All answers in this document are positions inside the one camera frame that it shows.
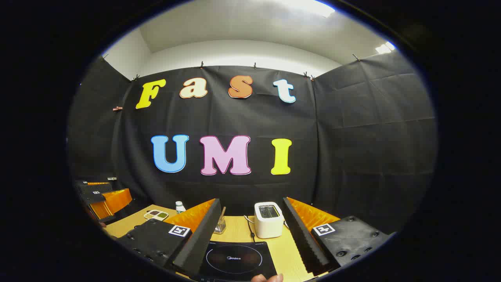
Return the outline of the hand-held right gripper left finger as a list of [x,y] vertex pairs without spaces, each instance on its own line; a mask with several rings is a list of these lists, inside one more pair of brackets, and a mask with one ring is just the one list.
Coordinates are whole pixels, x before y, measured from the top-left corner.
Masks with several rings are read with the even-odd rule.
[[148,219],[117,243],[157,267],[193,276],[202,266],[221,214],[220,200],[211,199],[172,218]]

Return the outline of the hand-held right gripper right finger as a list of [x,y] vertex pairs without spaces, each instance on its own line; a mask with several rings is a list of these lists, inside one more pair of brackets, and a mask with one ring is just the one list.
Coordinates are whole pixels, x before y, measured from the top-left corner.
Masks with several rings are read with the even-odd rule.
[[338,218],[290,197],[283,198],[282,213],[306,271],[313,275],[345,268],[395,235],[356,216]]

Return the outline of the black induction cooktop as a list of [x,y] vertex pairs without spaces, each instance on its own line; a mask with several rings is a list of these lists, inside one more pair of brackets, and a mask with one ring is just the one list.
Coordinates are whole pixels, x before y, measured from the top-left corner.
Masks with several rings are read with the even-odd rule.
[[256,275],[277,275],[266,242],[210,241],[196,282],[251,282]]

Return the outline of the white toaster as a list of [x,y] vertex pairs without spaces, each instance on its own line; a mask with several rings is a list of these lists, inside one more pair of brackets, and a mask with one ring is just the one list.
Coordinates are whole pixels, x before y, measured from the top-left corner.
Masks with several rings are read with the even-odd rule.
[[282,235],[283,213],[277,203],[260,202],[254,204],[254,227],[260,239],[274,239]]

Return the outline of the black backdrop cloth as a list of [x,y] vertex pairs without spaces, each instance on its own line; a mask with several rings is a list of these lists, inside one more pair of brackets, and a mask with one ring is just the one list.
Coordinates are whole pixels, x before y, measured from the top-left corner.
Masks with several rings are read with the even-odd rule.
[[314,80],[210,66],[131,82],[99,60],[68,118],[76,180],[116,177],[116,188],[169,208],[219,198],[229,215],[290,197],[386,233],[417,210],[436,144],[428,92],[398,53]]

